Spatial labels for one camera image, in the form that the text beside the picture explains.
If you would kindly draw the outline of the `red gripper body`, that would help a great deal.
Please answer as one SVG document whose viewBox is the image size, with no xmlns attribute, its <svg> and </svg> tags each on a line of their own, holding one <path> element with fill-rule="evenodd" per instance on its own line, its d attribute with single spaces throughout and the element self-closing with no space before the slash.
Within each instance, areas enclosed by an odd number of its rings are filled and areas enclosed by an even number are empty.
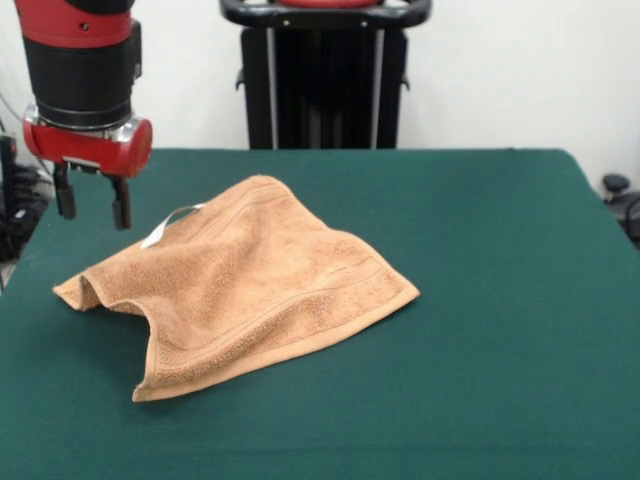
<svg viewBox="0 0 640 480">
<path fill-rule="evenodd" d="M 29 151 L 60 165 L 70 163 L 104 175 L 134 178 L 151 156 L 152 124 L 135 116 L 117 128 L 75 131 L 45 122 L 36 104 L 31 103 L 24 113 L 22 126 Z"/>
</svg>

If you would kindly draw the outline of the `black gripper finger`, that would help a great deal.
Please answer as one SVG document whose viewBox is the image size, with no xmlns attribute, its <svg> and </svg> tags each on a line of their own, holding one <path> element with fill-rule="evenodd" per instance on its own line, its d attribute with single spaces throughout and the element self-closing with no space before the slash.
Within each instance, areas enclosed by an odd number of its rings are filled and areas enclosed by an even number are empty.
<svg viewBox="0 0 640 480">
<path fill-rule="evenodd" d="M 76 204 L 73 186 L 68 180 L 68 166 L 55 164 L 53 169 L 53 182 L 56 190 L 58 212 L 66 220 L 76 218 Z"/>
<path fill-rule="evenodd" d="M 111 185 L 115 198 L 112 203 L 114 224 L 117 230 L 131 228 L 131 209 L 129 186 L 122 177 L 112 177 Z"/>
</svg>

